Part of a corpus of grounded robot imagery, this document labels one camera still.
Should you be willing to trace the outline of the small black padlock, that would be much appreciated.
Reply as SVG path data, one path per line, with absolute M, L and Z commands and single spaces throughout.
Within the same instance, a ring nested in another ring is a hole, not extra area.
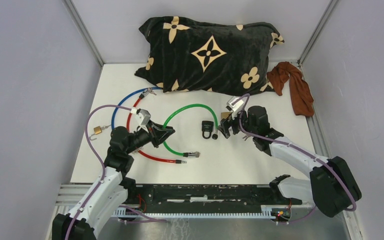
M 201 132 L 204 139 L 210 139 L 214 130 L 214 122 L 210 120 L 203 120 L 201 122 Z

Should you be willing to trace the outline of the green cable lock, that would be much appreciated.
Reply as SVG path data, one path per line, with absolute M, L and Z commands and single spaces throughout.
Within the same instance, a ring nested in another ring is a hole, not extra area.
M 193 103 L 193 104 L 185 105 L 185 106 L 177 109 L 171 115 L 168 116 L 168 118 L 165 120 L 163 126 L 164 127 L 168 126 L 168 123 L 170 122 L 170 120 L 173 119 L 176 115 L 178 115 L 179 113 L 181 113 L 187 109 L 191 109 L 191 108 L 204 108 L 204 109 L 208 110 L 214 119 L 215 127 L 216 128 L 219 127 L 218 118 L 216 116 L 215 111 L 211 107 L 209 107 L 208 105 L 201 104 L 201 103 Z M 191 157 L 198 158 L 200 155 L 199 152 L 178 152 L 178 151 L 175 151 L 166 142 L 164 142 L 163 145 L 170 153 L 177 155 L 177 156 L 180 156 L 180 157 L 188 158 L 189 156 L 191 156 Z

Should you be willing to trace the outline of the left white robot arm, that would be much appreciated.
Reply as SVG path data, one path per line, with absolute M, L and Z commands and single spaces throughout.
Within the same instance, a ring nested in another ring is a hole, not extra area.
M 144 128 L 129 132 L 118 126 L 111 131 L 102 173 L 82 199 L 66 214 L 57 214 L 52 222 L 53 240 L 96 240 L 115 210 L 137 198 L 136 181 L 127 177 L 136 150 L 151 143 L 158 148 L 175 130 L 149 120 Z

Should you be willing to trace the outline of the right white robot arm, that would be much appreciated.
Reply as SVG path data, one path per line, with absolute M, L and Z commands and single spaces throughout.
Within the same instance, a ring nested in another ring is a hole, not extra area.
M 252 137 L 259 151 L 284 161 L 306 176 L 298 179 L 285 174 L 273 180 L 268 191 L 273 203 L 282 204 L 288 198 L 301 200 L 330 218 L 342 211 L 357 209 L 362 192 L 346 160 L 340 156 L 318 155 L 298 146 L 271 127 L 264 107 L 231 112 L 221 120 L 218 130 L 227 139 L 239 132 L 245 133 Z

